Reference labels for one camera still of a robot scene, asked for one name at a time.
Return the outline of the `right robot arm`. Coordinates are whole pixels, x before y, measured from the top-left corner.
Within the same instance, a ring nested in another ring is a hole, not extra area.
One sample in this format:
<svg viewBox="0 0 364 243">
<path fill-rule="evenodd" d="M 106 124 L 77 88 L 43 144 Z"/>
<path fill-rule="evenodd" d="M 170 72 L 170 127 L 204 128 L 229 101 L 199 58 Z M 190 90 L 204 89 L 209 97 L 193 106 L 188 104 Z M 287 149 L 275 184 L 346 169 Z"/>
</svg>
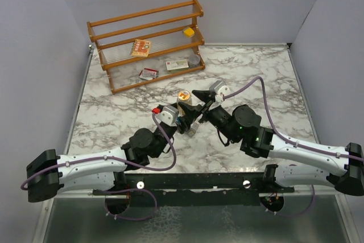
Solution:
<svg viewBox="0 0 364 243">
<path fill-rule="evenodd" d="M 298 162 L 298 166 L 267 166 L 261 178 L 262 188 L 275 192 L 280 187 L 323 185 L 351 196 L 363 196 L 363 151 L 350 142 L 346 146 L 325 146 L 286 136 L 272 127 L 261 126 L 261 116 L 248 105 L 228 113 L 213 106 L 215 92 L 193 90 L 204 105 L 200 122 L 211 123 L 228 143 L 238 143 L 240 150 L 253 158 L 279 158 Z"/>
</svg>

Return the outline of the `teal pill organizer box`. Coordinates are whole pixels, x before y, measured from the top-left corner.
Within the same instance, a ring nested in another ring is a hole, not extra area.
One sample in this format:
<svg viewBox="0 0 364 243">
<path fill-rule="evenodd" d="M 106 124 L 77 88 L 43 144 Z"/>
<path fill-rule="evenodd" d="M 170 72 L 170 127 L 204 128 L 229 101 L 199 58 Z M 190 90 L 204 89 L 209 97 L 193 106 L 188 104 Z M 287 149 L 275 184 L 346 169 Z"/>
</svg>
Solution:
<svg viewBox="0 0 364 243">
<path fill-rule="evenodd" d="M 197 121 L 191 121 L 189 120 L 189 131 L 185 133 L 188 137 L 192 138 L 197 130 L 198 130 L 199 124 Z"/>
</svg>

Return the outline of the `clear pill bottle gold lid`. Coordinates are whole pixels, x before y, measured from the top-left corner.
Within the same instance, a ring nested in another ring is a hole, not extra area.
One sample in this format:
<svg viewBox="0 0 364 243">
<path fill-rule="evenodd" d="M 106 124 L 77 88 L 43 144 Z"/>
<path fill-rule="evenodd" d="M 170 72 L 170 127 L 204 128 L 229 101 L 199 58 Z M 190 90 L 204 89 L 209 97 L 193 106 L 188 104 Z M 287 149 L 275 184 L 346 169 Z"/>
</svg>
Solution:
<svg viewBox="0 0 364 243">
<path fill-rule="evenodd" d="M 192 96 L 189 91 L 187 90 L 180 90 L 177 94 L 177 109 L 179 110 L 180 115 L 184 115 L 184 111 L 182 110 L 181 106 L 179 105 L 180 102 L 186 103 L 188 105 L 192 105 Z"/>
</svg>

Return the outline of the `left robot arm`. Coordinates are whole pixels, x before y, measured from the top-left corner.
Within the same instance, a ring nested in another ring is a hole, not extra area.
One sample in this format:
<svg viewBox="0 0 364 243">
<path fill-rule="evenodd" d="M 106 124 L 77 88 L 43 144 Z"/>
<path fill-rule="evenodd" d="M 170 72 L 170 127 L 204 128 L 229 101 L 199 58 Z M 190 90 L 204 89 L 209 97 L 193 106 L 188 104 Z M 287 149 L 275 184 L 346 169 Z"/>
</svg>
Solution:
<svg viewBox="0 0 364 243">
<path fill-rule="evenodd" d="M 150 159 L 158 158 L 168 149 L 176 156 L 174 134 L 186 133 L 202 114 L 202 105 L 174 103 L 159 105 L 152 110 L 156 129 L 138 129 L 120 147 L 88 155 L 57 155 L 54 149 L 42 152 L 27 167 L 27 178 L 20 188 L 28 193 L 28 201 L 37 203 L 74 190 L 124 191 L 126 181 L 118 173 L 129 170 L 168 171 L 168 167 L 150 167 Z"/>
</svg>

